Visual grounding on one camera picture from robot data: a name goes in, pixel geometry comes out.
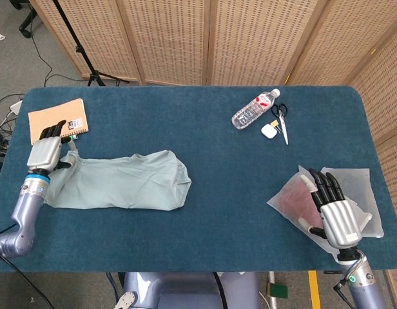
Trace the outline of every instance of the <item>plastic water bottle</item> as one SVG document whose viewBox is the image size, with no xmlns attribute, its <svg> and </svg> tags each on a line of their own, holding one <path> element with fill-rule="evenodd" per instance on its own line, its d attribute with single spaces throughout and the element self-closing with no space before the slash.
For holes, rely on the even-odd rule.
<svg viewBox="0 0 397 309">
<path fill-rule="evenodd" d="M 231 122 L 237 129 L 244 129 L 270 109 L 279 95 L 280 91 L 278 89 L 273 89 L 271 92 L 262 92 L 248 105 L 235 113 L 233 118 L 231 118 Z"/>
</svg>

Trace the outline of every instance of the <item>tripod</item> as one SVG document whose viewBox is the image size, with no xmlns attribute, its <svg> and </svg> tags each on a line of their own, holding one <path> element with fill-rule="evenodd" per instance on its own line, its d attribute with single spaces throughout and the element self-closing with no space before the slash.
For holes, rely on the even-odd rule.
<svg viewBox="0 0 397 309">
<path fill-rule="evenodd" d="M 105 76 L 105 77 L 109 77 L 111 79 L 115 79 L 118 83 L 119 82 L 126 82 L 127 84 L 129 83 L 127 80 L 124 79 L 120 79 L 118 77 L 114 77 L 112 75 L 109 74 L 105 74 L 102 72 L 97 71 L 96 69 L 94 69 L 90 59 L 87 56 L 87 53 L 85 52 L 84 47 L 81 45 L 80 41 L 78 40 L 77 35 L 74 32 L 74 29 L 72 28 L 70 22 L 68 21 L 67 16 L 65 15 L 63 8 L 61 7 L 61 5 L 59 4 L 58 0 L 53 0 L 55 7 L 57 8 L 59 14 L 61 15 L 61 17 L 63 18 L 63 21 L 65 23 L 65 25 L 68 28 L 68 31 L 71 33 L 71 36 L 73 37 L 77 47 L 75 48 L 75 51 L 77 53 L 80 53 L 82 55 L 82 57 L 84 58 L 85 62 L 87 63 L 87 66 L 89 67 L 91 73 L 90 73 L 90 78 L 88 79 L 88 84 L 87 86 L 91 86 L 91 83 L 93 80 L 95 80 L 99 86 L 105 86 L 105 83 L 101 80 L 100 75 Z"/>
</svg>

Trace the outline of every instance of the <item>robotic arm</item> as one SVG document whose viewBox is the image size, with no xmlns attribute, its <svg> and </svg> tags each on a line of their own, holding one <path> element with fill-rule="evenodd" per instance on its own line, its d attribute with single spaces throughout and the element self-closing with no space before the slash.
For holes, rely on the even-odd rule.
<svg viewBox="0 0 397 309">
<path fill-rule="evenodd" d="M 60 121 L 52 127 L 47 127 L 41 133 L 40 139 L 32 147 L 28 158 L 28 175 L 12 213 L 12 219 L 18 224 L 16 232 L 0 234 L 0 255 L 6 258 L 23 256 L 29 253 L 35 243 L 35 222 L 45 194 L 50 184 L 48 175 L 54 169 L 70 167 L 69 163 L 60 162 L 61 144 L 73 143 L 70 138 L 60 138 L 61 129 L 66 123 Z"/>
<path fill-rule="evenodd" d="M 338 181 L 331 173 L 326 176 L 310 169 L 317 187 L 310 179 L 302 175 L 315 201 L 323 229 L 309 227 L 314 235 L 327 239 L 329 244 L 339 250 L 338 263 L 344 274 L 340 282 L 333 287 L 338 295 L 352 306 L 340 290 L 346 283 L 357 309 L 384 309 L 385 304 L 365 254 L 357 249 L 362 233 L 348 201 L 345 200 Z"/>
</svg>

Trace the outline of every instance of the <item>blue ring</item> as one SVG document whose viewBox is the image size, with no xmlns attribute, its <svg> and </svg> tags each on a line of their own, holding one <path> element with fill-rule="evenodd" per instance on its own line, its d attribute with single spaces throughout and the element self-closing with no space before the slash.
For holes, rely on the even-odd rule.
<svg viewBox="0 0 397 309">
<path fill-rule="evenodd" d="M 37 174 L 26 175 L 25 179 L 27 179 L 27 178 L 39 178 L 39 179 L 45 180 L 48 183 L 50 183 L 50 181 L 51 181 L 48 177 L 45 177 L 43 175 L 37 175 Z"/>
</svg>

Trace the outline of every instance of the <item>scissor blade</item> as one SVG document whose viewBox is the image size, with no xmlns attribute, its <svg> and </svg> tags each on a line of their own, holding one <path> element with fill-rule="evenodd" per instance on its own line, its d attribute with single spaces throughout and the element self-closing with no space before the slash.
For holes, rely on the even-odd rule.
<svg viewBox="0 0 397 309">
<path fill-rule="evenodd" d="M 287 139 L 286 125 L 284 124 L 284 118 L 283 117 L 280 117 L 280 125 L 282 126 L 284 141 L 286 142 L 286 145 L 289 145 L 289 140 Z"/>
</svg>

